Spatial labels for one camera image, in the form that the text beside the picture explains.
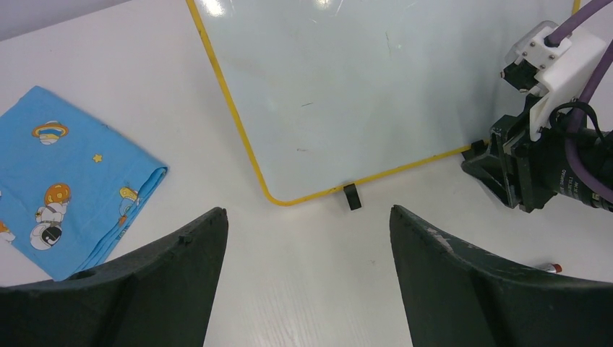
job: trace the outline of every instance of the black cable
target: black cable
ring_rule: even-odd
[[[580,139],[584,137],[579,132],[570,133],[566,131],[566,127],[563,126],[562,120],[565,117],[569,117],[570,112],[568,113],[560,112],[561,110],[565,108],[571,108],[571,110],[574,108],[578,108],[582,110],[584,114],[587,117],[589,117],[589,119],[591,120],[592,124],[594,125],[594,130],[596,131],[596,135],[598,135],[598,138],[602,141],[603,145],[605,145],[607,149],[613,148],[612,147],[613,141],[611,137],[606,138],[604,134],[602,133],[602,131],[600,130],[600,127],[598,125],[598,116],[596,115],[596,111],[592,108],[592,106],[590,106],[587,103],[584,103],[583,101],[572,101],[569,103],[563,103],[562,105],[554,108],[554,110],[549,115],[549,125],[551,125],[552,130],[554,130],[559,135],[562,135],[563,137],[569,137],[572,139]]]

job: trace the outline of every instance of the black clip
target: black clip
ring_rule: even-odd
[[[358,195],[358,188],[355,184],[352,183],[348,186],[344,186],[343,191],[345,192],[345,196],[347,197],[347,202],[349,202],[349,208],[352,211],[362,207],[362,203],[360,202],[360,196]]]

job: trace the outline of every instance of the white table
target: white table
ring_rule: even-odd
[[[133,0],[1,42],[0,61],[0,113],[39,84],[170,166],[111,259],[228,209],[206,346],[409,346],[387,229],[393,204],[508,259],[613,281],[613,216],[564,197],[531,214],[509,210],[457,156],[360,186],[364,207],[353,213],[341,195],[270,204],[180,0]],[[595,102],[603,114],[605,91]],[[0,243],[0,285],[47,278]]]

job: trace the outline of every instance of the table surface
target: table surface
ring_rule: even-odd
[[[523,96],[504,57],[573,0],[190,0],[271,201],[457,151]]]
[[[613,281],[610,214],[565,197],[531,214],[507,209],[460,170],[459,156],[360,186],[355,212],[340,194],[270,204],[180,0],[133,0],[3,41],[0,61],[0,113],[38,84],[170,166],[110,259],[228,209],[205,346],[409,346],[387,229],[394,204],[502,257]],[[594,101],[603,114],[612,80]],[[0,285],[47,278],[0,243]]]

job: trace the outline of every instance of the white mount bracket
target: white mount bracket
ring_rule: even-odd
[[[559,47],[547,47],[544,39],[555,27],[545,26],[523,47],[515,46],[516,64],[526,60],[540,71],[539,84],[529,93],[541,96],[530,110],[530,139],[541,138],[540,129],[549,126],[554,108],[577,98],[606,50],[606,42],[582,27],[565,38]]]

